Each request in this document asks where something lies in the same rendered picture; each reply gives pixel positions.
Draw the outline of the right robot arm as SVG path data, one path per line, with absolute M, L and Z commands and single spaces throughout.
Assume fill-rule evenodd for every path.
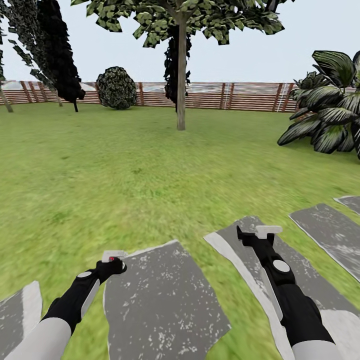
M 252 247 L 262 265 L 261 276 L 295 360 L 345 360 L 328 330 L 322 324 L 315 302 L 296 285 L 291 267 L 272 248 L 274 235 L 280 225 L 257 225 L 256 233 L 243 233 L 239 226 L 237 237 L 245 247 Z

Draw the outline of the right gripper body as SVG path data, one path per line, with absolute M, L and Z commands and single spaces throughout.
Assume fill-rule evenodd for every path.
M 274 235 L 268 233 L 266 239 L 260 239 L 255 233 L 244 233 L 242 236 L 242 244 L 245 247 L 252 247 L 257 254 L 262 248 L 272 248 L 274 243 Z

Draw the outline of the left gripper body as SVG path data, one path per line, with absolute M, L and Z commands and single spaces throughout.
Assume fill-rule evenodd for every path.
M 107 278 L 110 278 L 111 275 L 119 275 L 123 273 L 124 262 L 121 259 L 113 260 L 110 262 L 102 262 L 99 260 L 96 263 L 96 267 L 102 267 L 107 272 Z

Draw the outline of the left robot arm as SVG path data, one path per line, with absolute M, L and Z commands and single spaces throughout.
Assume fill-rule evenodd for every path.
M 95 269 L 76 276 L 62 297 L 56 298 L 47 314 L 4 360 L 61 360 L 71 336 L 97 295 L 100 285 L 111 275 L 123 273 L 123 250 L 105 250 Z M 118 258 L 113 260 L 112 258 Z

